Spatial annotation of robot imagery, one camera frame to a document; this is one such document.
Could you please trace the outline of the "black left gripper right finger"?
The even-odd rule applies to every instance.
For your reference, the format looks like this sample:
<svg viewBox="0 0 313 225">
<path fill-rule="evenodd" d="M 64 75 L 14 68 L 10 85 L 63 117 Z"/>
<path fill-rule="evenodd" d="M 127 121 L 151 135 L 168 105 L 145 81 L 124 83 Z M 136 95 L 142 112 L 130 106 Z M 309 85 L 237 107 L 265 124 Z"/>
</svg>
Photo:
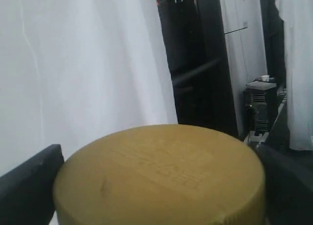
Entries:
<svg viewBox="0 0 313 225">
<path fill-rule="evenodd" d="M 271 225 L 313 223 L 313 173 L 267 145 L 255 148 L 266 175 L 267 218 Z"/>
</svg>

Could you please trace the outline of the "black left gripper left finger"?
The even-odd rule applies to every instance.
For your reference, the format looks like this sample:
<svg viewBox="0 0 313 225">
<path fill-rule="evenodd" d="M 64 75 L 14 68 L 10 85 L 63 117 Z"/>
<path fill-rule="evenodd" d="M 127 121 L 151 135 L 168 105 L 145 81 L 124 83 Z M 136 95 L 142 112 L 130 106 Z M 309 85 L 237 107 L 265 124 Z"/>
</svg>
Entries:
<svg viewBox="0 0 313 225">
<path fill-rule="evenodd" d="M 0 178 L 2 225 L 48 225 L 55 212 L 53 183 L 64 164 L 61 145 L 52 144 Z"/>
</svg>

